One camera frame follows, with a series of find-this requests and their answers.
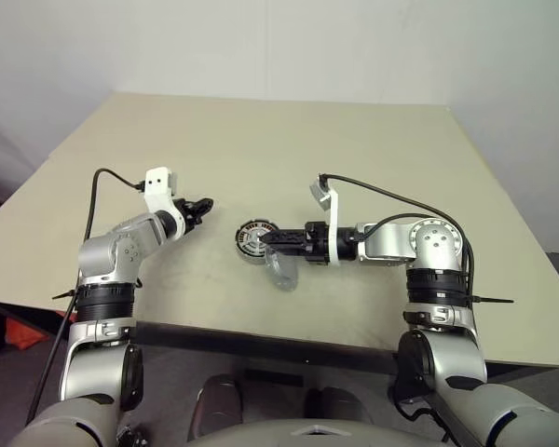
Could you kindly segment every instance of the floor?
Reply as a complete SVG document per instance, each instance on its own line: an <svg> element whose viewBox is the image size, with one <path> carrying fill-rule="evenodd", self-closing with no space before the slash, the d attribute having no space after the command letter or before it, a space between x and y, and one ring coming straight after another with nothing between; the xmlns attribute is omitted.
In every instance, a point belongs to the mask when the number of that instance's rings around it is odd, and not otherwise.
<svg viewBox="0 0 559 447"><path fill-rule="evenodd" d="M559 271L559 255L551 255L551 258ZM22 429L35 381L48 351L49 344L43 343L26 351L8 348L0 354L0 447L7 445ZM386 395L391 379L387 375L153 346L145 346L143 353L143 402L125 415L123 423L145 427L150 445L154 447L184 444L197 393L208 377L218 373L233 373L239 380L245 398L246 422L299 417L308 387L337 386L358 396L376 425L435 440L443 434L426 416L409 423L396 413ZM63 355L61 346L40 410L56 399ZM301 375L304 386L247 381L242 377L246 369ZM510 373L499 377L498 381L505 381L506 385L520 389L559 412L559 369L525 377Z"/></svg>

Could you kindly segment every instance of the white wall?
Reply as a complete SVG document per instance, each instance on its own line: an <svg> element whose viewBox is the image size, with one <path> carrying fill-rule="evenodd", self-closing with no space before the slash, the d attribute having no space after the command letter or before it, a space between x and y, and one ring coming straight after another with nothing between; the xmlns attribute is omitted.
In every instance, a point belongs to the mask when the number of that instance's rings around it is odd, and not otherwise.
<svg viewBox="0 0 559 447"><path fill-rule="evenodd" d="M0 0L0 194L112 89L449 104L559 251L559 0Z"/></svg>

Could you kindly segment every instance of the beige tabletop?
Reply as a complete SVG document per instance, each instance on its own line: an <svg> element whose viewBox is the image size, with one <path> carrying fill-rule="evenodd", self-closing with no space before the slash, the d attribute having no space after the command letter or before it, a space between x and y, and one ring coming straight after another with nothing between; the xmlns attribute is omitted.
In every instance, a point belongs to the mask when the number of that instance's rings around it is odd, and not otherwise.
<svg viewBox="0 0 559 447"><path fill-rule="evenodd" d="M295 291L241 260L237 228L283 228L328 216L308 191L319 172L347 175L445 210L476 256L475 293L515 300L475 306L487 359L559 365L559 277L451 112L440 106L259 102L114 94L0 209L0 302L66 307L75 282L93 171L133 182L178 173L179 196L215 200L204 224L149 258L137 319L342 345L394 349L406 325L403 267L299 260ZM334 183L340 224L415 210ZM146 211L104 176L93 235Z"/></svg>

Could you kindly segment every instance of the table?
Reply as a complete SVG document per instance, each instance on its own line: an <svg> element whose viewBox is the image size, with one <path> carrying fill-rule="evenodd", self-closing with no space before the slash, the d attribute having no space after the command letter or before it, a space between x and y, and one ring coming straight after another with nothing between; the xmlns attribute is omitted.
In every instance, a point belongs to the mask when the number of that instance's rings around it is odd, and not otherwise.
<svg viewBox="0 0 559 447"><path fill-rule="evenodd" d="M94 170L138 182L178 173L179 196L215 200L204 223L143 264L135 317L222 334L389 352L406 325L403 267L299 264L296 291L241 260L234 234L262 217L284 228L328 218L308 192L319 172L347 175L453 215L472 242L475 293L491 361L559 365L559 277L464 131L442 106L262 102L115 93L0 209L0 303L64 309L74 285ZM93 235L144 212L114 179L100 183ZM340 223L410 207L349 184Z"/></svg>

